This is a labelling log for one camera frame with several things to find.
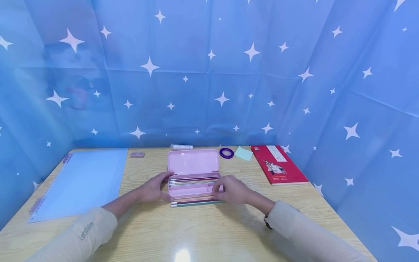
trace blue star backdrop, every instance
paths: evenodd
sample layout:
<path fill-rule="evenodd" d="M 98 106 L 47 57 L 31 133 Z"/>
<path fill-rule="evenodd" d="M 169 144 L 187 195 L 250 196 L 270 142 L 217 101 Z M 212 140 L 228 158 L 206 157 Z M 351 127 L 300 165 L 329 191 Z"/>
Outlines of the blue star backdrop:
<path fill-rule="evenodd" d="M 419 261 L 419 3 L 3 0 L 0 228 L 73 148 L 278 144 Z"/>

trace light green sticky note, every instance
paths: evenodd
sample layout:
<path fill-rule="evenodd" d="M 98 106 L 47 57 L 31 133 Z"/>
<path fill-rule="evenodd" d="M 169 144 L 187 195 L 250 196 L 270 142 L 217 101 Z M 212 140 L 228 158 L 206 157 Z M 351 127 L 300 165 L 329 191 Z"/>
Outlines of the light green sticky note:
<path fill-rule="evenodd" d="M 234 153 L 234 155 L 246 161 L 250 161 L 250 159 L 252 158 L 253 152 L 239 146 L 236 152 Z"/>

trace glue stick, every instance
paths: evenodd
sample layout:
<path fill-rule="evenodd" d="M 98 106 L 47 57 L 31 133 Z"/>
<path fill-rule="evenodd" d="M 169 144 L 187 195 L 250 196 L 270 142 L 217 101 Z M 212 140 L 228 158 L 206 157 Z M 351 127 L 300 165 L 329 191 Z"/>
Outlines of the glue stick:
<path fill-rule="evenodd" d="M 191 145 L 172 145 L 172 150 L 190 150 L 192 148 Z"/>

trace hand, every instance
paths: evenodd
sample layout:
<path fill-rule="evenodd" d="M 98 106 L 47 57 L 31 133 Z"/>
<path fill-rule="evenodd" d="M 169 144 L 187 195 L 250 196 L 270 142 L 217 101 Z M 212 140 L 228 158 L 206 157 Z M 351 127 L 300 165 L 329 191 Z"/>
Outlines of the hand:
<path fill-rule="evenodd" d="M 152 202 L 156 200 L 173 201 L 173 197 L 161 191 L 164 182 L 173 175 L 173 172 L 163 172 L 149 179 L 142 186 L 136 188 L 140 202 Z"/>
<path fill-rule="evenodd" d="M 219 191 L 221 185 L 223 186 L 223 191 Z M 253 190 L 233 175 L 222 176 L 214 184 L 212 192 L 214 193 L 215 199 L 233 204 L 248 204 L 249 195 L 254 193 Z"/>

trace wristwatch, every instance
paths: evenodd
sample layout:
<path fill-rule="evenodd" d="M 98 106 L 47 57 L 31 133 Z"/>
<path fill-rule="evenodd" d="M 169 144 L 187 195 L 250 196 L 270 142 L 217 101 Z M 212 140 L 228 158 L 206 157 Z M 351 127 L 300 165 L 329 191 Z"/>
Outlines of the wristwatch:
<path fill-rule="evenodd" d="M 265 221 L 266 227 L 272 230 L 273 228 L 271 228 L 271 226 L 269 225 L 269 223 L 266 221 L 266 219 L 267 219 L 267 218 L 268 218 L 268 216 L 266 215 L 266 216 L 263 218 L 263 221 Z"/>

